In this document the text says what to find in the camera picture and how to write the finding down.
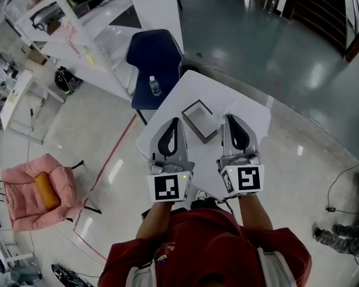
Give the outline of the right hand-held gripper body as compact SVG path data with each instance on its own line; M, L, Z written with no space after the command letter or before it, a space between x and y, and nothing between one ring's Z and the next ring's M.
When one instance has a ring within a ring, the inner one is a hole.
M216 161L222 186L216 198L231 199L263 191L264 165L260 154L237 154Z

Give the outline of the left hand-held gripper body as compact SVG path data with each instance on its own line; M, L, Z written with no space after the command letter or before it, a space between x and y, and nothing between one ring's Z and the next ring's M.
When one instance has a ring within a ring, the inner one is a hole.
M147 176L154 203L185 201L193 178L195 164L191 161L149 161Z

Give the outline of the clear plastic item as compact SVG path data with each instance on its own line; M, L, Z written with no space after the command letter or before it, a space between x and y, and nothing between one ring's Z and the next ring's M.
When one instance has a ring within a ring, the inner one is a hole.
M226 123L226 115L235 114L235 108L236 102L231 102L221 106L219 109L217 109L216 113L213 114L214 123L216 124L218 130L220 130L222 125Z

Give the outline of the person's right forearm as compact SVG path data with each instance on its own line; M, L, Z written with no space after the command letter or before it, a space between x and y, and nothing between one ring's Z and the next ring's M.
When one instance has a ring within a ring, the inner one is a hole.
M240 196L239 208L245 228L273 230L272 222L256 194Z

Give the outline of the person's left forearm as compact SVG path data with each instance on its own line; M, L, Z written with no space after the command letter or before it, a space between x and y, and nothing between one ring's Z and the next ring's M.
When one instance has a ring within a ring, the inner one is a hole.
M154 203L140 225L136 239L154 239L168 228L173 203Z

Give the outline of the clear water bottle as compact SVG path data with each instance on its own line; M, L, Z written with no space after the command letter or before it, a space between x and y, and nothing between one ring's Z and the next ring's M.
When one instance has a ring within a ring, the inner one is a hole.
M160 85L154 76L149 77L149 83L152 94L156 97L160 96L162 93Z

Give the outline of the person's red shirt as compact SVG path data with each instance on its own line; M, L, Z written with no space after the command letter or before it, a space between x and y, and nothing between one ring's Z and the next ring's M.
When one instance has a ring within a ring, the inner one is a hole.
M196 287L208 276L226 287L305 287L311 267L290 229L245 228L204 208L172 215L154 239L114 244L98 287Z

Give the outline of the blue chair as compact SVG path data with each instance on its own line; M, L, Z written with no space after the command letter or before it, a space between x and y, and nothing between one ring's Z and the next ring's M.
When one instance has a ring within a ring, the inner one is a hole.
M182 52L168 30L146 30L133 35L125 60L138 70L131 106L147 125L142 111L157 110L180 80ZM158 97L151 92L150 76L160 85Z

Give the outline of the black backpack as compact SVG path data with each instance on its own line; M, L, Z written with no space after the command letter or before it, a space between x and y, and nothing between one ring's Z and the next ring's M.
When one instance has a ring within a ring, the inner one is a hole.
M66 95L70 95L76 92L76 90L82 85L83 81L73 75L68 69L60 66L54 75L54 82L61 91Z

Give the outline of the orange roll cushion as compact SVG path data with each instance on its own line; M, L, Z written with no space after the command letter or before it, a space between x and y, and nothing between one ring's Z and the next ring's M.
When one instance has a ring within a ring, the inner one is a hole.
M45 204L45 208L50 212L59 207L61 204L60 198L51 185L48 174L42 172L36 178L34 178L34 180L36 187L41 195L42 201Z

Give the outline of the black patterned bag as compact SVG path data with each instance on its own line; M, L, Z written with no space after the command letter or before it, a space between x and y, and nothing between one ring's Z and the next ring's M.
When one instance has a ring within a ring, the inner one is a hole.
M76 272L68 270L58 264L52 264L51 270L64 287L94 287L87 280L82 279Z

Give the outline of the white square pillar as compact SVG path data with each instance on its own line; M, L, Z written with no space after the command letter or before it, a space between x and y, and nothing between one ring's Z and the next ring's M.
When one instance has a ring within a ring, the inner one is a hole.
M132 0L143 30L166 29L184 50L177 0Z

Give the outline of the white desk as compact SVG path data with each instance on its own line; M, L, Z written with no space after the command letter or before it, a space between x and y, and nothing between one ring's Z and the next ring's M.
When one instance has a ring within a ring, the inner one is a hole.
M0 113L0 120L3 131L11 132L17 136L27 139L29 142L42 145L44 143L43 140L34 138L30 134L23 133L12 128L11 126L12 123L20 124L20 122L14 118L14 115L17 111L17 108L19 107L21 100L26 96L29 87L34 82L34 75L30 70L25 69L19 73L18 79L3 105Z

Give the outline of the dark wooden staircase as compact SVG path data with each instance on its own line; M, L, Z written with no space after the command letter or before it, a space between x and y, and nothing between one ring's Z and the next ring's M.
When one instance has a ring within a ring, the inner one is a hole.
M324 38L348 63L359 53L359 0L286 0L282 16Z

